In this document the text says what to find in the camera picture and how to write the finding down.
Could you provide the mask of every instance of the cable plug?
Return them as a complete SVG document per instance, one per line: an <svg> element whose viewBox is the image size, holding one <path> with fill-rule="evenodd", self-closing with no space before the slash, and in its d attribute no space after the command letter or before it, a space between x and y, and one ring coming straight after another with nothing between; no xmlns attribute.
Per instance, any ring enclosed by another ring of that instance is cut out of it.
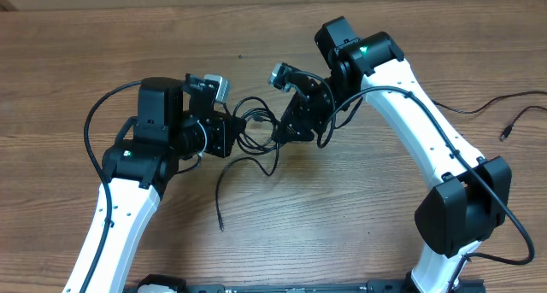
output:
<svg viewBox="0 0 547 293"><path fill-rule="evenodd" d="M510 125L505 127L505 129L502 132L502 135L499 138L499 141L501 141L501 142L505 141L505 139L507 139L507 137L509 137L509 134L511 133L511 131L513 131L513 126L514 125L515 125L515 123L511 123Z"/></svg>

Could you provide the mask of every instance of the white plastic casing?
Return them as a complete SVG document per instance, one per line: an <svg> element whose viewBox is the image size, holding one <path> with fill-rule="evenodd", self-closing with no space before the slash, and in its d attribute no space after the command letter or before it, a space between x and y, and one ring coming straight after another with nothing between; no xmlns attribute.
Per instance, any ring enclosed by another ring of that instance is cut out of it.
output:
<svg viewBox="0 0 547 293"><path fill-rule="evenodd" d="M154 187L151 186L148 190L139 188L138 181L112 179L109 188L114 225L109 229L103 252L86 292L123 291L138 241L160 203ZM97 251L105 216L106 197L103 185L100 185L95 216L63 293L79 292Z"/></svg>
<svg viewBox="0 0 547 293"><path fill-rule="evenodd" d="M406 60L401 62L395 59L391 60L377 66L374 71L375 73L369 77L363 76L362 90L374 86L389 85L412 91L431 111L452 144L460 150L463 159L471 167L479 165L478 159L483 155L463 139L462 135L438 111L431 99L421 89ZM443 183L443 174L452 173L457 176L466 171L455 157L450 156L450 150L446 147L446 143L423 110L412 99L405 98L404 95L397 92L375 91L368 93L365 100L384 116L412 155L426 181L428 190ZM412 279L418 290L427 293L447 291L450 278L462 255L474 251L479 245L478 241L470 243L462 247L458 255L451 258L439 255L424 245L420 261L412 270Z"/></svg>

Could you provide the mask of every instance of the wooden table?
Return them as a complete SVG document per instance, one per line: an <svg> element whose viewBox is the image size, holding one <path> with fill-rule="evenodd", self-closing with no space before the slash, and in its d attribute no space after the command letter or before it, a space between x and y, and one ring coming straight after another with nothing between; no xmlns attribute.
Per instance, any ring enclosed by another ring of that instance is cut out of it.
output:
<svg viewBox="0 0 547 293"><path fill-rule="evenodd" d="M363 37L390 33L423 88L442 103L471 109L501 94L547 89L545 0L2 13L0 291L59 292L66 283L99 183L82 128L106 91L149 76L218 73L232 81L230 108L254 95L280 116L291 96L267 86L269 72L288 62L326 76L313 37L340 15ZM91 126L97 155L136 114L136 101L133 89L98 110ZM466 267L463 277L485 279L491 292L547 286L547 115L526 113L506 142L498 140L516 113L533 104L545 106L547 98L515 98L471 116L446 113L487 157L507 160L514 175L509 206L536 245L529 266L477 259ZM268 132L250 127L258 136ZM261 161L271 166L272 158ZM286 145L271 178L254 165L236 166L221 190L221 232L214 191L228 161L207 155L199 170L169 183L128 283L149 273L189 284L349 283L402 278L416 264L422 239L413 214L427 189L369 106L325 149ZM481 249L526 254L508 220Z"/></svg>

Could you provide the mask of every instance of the robotic arm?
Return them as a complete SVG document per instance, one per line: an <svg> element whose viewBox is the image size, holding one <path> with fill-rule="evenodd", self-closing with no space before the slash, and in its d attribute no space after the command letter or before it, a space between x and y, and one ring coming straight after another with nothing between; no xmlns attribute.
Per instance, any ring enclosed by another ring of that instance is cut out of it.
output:
<svg viewBox="0 0 547 293"><path fill-rule="evenodd" d="M285 63L272 71L271 85L285 92L296 91L273 141L279 145L312 141L316 133L322 148L332 135L336 113L364 97L386 118L430 190L415 212L416 226L425 241L418 264L405 280L308 288L186 286L182 279L150 275L131 292L485 292L482 281L459 281L457 277L465 263L462 256L477 249L504 222L506 213L480 182L486 182L506 205L511 182L508 164L501 157L486 160L450 125L421 89L404 53L387 33L358 38L341 17L323 25L315 43L331 69L331 77L322 79ZM227 110L220 113L213 109L215 103L226 101L228 90L227 82L218 76L142 81L138 117L126 123L103 157L113 205L103 253L87 290L82 290L104 226L101 185L91 229L63 292L123 290L144 228L157 210L168 181L179 173L179 159L198 154L201 160L202 152L227 157L235 138L244 131L245 120ZM189 110L184 112L182 91L191 95ZM331 129L321 143L329 122ZM123 140L131 126L133 140Z"/></svg>

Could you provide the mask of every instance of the white wire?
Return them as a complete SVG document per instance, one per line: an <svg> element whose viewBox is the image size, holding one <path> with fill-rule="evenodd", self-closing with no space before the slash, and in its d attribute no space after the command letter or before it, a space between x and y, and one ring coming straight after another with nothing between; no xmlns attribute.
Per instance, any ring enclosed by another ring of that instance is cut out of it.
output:
<svg viewBox="0 0 547 293"><path fill-rule="evenodd" d="M207 133L205 132L205 127L202 126L202 124L201 124L201 122L199 122L199 120L197 121L197 123L198 123L198 125L199 125L200 127L202 127L203 136L205 137L205 145L203 146L203 150L201 150L201 152L198 152L197 154L198 154L199 156L203 156L203 152L205 152L205 150L207 149L207 141L208 141L208 139L207 139Z"/></svg>

